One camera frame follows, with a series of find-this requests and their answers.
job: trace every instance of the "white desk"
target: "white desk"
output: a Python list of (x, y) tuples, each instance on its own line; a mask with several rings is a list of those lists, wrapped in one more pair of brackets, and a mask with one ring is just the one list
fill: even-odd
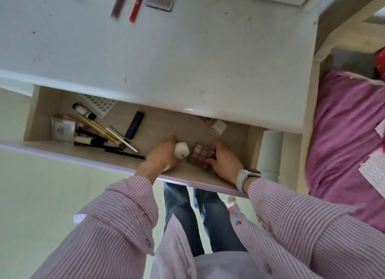
[(316, 12), (176, 0), (118, 22), (113, 0), (1, 0), (0, 77), (301, 132)]

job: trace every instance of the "pink bedsheet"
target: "pink bedsheet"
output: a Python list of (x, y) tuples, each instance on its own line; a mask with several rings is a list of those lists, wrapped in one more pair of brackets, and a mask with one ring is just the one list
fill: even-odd
[(375, 128), (384, 118), (385, 86), (329, 72), (320, 80), (305, 169), (309, 195), (339, 204), (366, 203), (352, 216), (383, 233), (385, 199), (358, 168), (381, 147)]

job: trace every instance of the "smartwatch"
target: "smartwatch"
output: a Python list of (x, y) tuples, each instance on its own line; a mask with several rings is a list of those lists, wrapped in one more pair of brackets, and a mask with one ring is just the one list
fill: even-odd
[(244, 182), (248, 177), (261, 177), (261, 172), (253, 169), (243, 169), (239, 171), (237, 177), (237, 189), (242, 193), (246, 193), (243, 189)]

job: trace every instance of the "light green floor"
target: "light green floor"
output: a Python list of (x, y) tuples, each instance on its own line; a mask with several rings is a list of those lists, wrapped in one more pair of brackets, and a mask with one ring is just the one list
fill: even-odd
[[(0, 89), (1, 139), (22, 139), (29, 98)], [(44, 157), (0, 149), (0, 278), (29, 278), (44, 259), (75, 227), (72, 217), (104, 188), (126, 176)], [(154, 240), (164, 227), (163, 184), (156, 181), (154, 195), (159, 223)], [(226, 195), (220, 195), (227, 201)], [(258, 224), (247, 199), (238, 204), (248, 219)], [(202, 219), (195, 209), (205, 252), (211, 252)], [(152, 257), (147, 257), (148, 278)]]

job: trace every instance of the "striped shirt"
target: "striped shirt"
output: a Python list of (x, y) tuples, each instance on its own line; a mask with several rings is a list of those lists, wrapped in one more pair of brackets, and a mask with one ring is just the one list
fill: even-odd
[[(264, 228), (233, 207), (230, 220), (266, 278), (385, 278), (385, 235), (332, 204), (259, 178), (249, 198)], [(38, 268), (33, 279), (139, 279), (146, 255), (151, 278), (197, 278), (185, 232), (173, 216), (154, 252), (158, 209), (151, 183), (132, 176), (109, 185), (80, 212), (84, 220)]]

